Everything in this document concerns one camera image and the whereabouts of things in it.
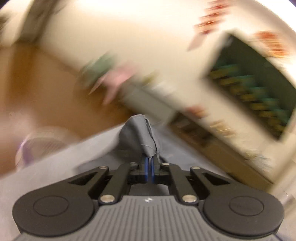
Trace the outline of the grey garment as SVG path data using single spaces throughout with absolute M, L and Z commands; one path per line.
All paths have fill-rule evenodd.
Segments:
M 151 161 L 154 157 L 162 162 L 182 165 L 190 168 L 190 163 L 185 156 L 181 160 L 169 161 L 168 153 L 161 144 L 162 137 L 156 132 L 143 115 L 134 115 L 127 120 L 118 133 L 115 146 L 95 160 L 86 162 L 77 167 L 81 175 L 72 183 L 87 189 L 87 194 L 92 199 L 98 199 L 105 186 L 107 174 L 116 170 L 120 165 L 137 162 L 140 163 L 143 157 L 147 158 L 147 183 L 132 185 L 128 195 L 132 196 L 170 196 L 166 185 L 153 184 L 151 181 Z M 201 169 L 197 176 L 188 172 L 188 180 L 194 188 L 198 198 L 205 199 L 211 193 L 210 187 L 228 186 L 232 180 L 217 175 L 208 170 Z

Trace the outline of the grey bed sheet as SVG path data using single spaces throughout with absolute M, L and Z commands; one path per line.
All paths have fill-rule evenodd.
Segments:
M 18 172 L 1 177 L 1 240 L 13 240 L 19 230 L 12 217 L 14 203 L 29 191 L 75 175 L 75 168 L 108 152 L 122 125 L 63 149 Z

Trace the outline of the long grey tv sideboard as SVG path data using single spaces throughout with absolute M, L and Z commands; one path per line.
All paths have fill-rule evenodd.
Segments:
M 124 85 L 122 100 L 133 111 L 166 125 L 232 178 L 263 191 L 272 188 L 273 182 L 247 159 L 243 151 L 218 134 L 204 120 L 185 111 L 174 97 L 163 97 L 149 87 L 131 82 Z

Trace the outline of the pink plastic chair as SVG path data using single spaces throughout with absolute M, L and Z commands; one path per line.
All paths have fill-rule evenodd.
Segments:
M 95 90 L 102 84 L 106 87 L 106 94 L 103 99 L 103 105 L 111 103 L 119 92 L 121 86 L 137 73 L 135 66 L 124 63 L 113 69 L 110 69 L 98 78 L 93 87 L 91 88 L 89 95 L 95 92 Z

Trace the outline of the green plastic chair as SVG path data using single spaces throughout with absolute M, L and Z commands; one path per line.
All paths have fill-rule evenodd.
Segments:
M 102 77 L 115 65 L 115 56 L 105 53 L 95 61 L 87 63 L 79 72 L 78 81 L 82 88 L 93 87 L 98 78 Z

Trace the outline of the red chinese knot decoration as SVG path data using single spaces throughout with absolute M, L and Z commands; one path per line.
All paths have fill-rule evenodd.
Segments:
M 206 37 L 219 29 L 226 16 L 230 13 L 231 3 L 225 0 L 207 1 L 204 15 L 200 17 L 200 22 L 194 25 L 195 34 L 187 48 L 187 51 L 197 49 Z

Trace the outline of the black framed wall picture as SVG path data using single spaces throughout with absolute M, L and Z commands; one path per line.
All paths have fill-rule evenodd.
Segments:
M 207 78 L 279 140 L 295 109 L 295 87 L 258 51 L 226 33 Z

